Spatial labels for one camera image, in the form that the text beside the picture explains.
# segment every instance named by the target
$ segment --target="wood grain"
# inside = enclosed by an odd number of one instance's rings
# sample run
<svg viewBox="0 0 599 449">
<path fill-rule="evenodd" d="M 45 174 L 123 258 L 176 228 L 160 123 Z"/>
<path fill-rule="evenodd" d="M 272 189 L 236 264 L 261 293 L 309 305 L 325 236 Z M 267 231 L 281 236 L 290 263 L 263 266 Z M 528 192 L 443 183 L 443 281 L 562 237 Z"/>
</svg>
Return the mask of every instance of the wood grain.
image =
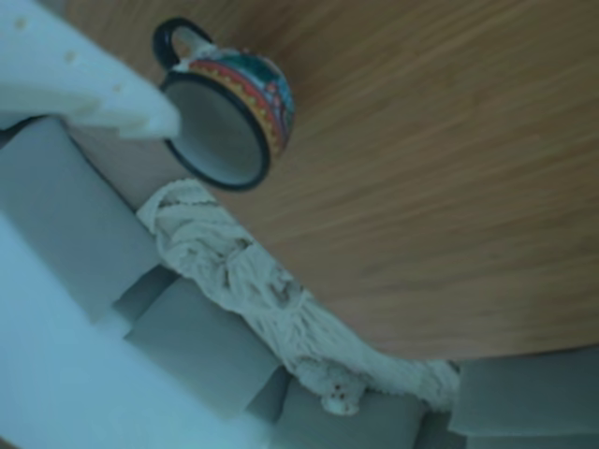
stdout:
<svg viewBox="0 0 599 449">
<path fill-rule="evenodd" d="M 156 82 L 150 37 L 175 15 L 288 75 L 299 116 L 283 161 L 255 191 L 218 195 L 359 335 L 427 358 L 599 342 L 598 2 L 69 7 Z M 106 172 L 123 175 L 115 153 Z M 159 163 L 129 162 L 120 190 L 140 199 Z"/>
</svg>

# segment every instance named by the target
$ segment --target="ceramic mug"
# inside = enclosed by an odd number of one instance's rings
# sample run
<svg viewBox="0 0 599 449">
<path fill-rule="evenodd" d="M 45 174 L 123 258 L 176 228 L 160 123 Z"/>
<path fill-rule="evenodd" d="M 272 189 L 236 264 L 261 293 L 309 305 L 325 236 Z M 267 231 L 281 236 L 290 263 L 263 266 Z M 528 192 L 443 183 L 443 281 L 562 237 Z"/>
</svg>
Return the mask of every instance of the ceramic mug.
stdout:
<svg viewBox="0 0 599 449">
<path fill-rule="evenodd" d="M 188 57 L 175 51 L 175 37 Z M 223 189 L 261 183 L 285 150 L 295 115 L 283 72 L 265 57 L 219 49 L 183 18 L 156 28 L 153 52 L 168 71 L 161 89 L 182 117 L 180 135 L 167 141 L 175 156 Z"/>
</svg>

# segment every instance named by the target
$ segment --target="sofa cushion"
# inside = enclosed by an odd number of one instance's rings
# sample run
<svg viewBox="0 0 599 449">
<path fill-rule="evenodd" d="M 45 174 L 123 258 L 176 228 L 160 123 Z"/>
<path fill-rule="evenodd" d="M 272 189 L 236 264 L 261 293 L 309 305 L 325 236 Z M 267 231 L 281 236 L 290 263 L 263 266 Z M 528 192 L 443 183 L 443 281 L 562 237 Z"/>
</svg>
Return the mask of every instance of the sofa cushion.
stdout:
<svg viewBox="0 0 599 449">
<path fill-rule="evenodd" d="M 243 412 L 281 366 L 245 322 L 179 279 L 126 337 L 218 415 Z"/>
<path fill-rule="evenodd" d="M 464 449 L 466 438 L 448 429 L 449 413 L 427 413 L 414 449 Z"/>
<path fill-rule="evenodd" d="M 0 149 L 0 214 L 93 322 L 160 263 L 150 234 L 57 119 L 27 124 Z"/>
<path fill-rule="evenodd" d="M 473 437 L 467 449 L 597 449 L 599 435 L 568 435 L 564 437 Z"/>
<path fill-rule="evenodd" d="M 15 124 L 22 122 L 23 120 L 28 119 L 29 116 L 22 114 L 7 114 L 5 112 L 0 112 L 0 130 L 9 129 Z"/>
<path fill-rule="evenodd" d="M 467 362 L 450 426 L 488 437 L 597 432 L 597 379 L 597 348 Z"/>
<path fill-rule="evenodd" d="M 418 398 L 367 392 L 359 413 L 326 413 L 318 397 L 293 379 L 270 449 L 412 448 L 426 407 Z"/>
</svg>

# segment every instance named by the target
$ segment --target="white blanket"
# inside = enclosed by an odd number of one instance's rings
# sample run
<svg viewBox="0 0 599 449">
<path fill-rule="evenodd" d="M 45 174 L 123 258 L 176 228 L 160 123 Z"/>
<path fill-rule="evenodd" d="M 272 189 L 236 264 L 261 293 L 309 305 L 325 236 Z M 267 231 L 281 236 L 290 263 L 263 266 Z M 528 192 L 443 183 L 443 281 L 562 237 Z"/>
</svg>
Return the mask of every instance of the white blanket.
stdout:
<svg viewBox="0 0 599 449">
<path fill-rule="evenodd" d="M 319 304 L 198 181 L 161 188 L 138 217 L 156 237 L 165 263 L 222 308 L 241 315 L 291 373 L 301 375 L 298 363 L 306 357 L 333 361 L 372 390 L 412 393 L 434 410 L 451 408 L 459 377 L 449 363 L 375 351 Z"/>
</svg>

